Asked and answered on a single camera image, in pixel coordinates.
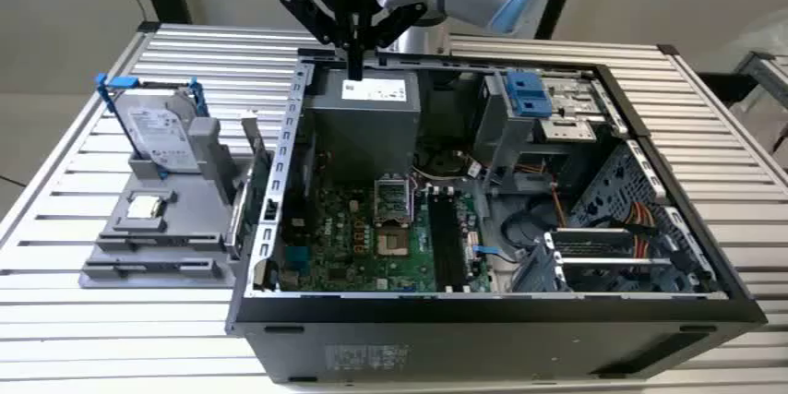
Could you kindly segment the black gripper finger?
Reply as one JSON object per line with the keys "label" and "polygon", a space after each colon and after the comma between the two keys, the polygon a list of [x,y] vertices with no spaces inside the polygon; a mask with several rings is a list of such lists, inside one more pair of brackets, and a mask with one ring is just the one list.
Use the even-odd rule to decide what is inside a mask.
{"label": "black gripper finger", "polygon": [[416,3],[396,7],[376,24],[372,23],[375,10],[365,7],[359,15],[355,30],[355,79],[363,79],[364,52],[389,46],[408,27],[427,12],[427,4]]}
{"label": "black gripper finger", "polygon": [[284,8],[323,44],[345,52],[347,78],[355,80],[355,25],[352,14],[332,13],[320,0],[280,0]]}

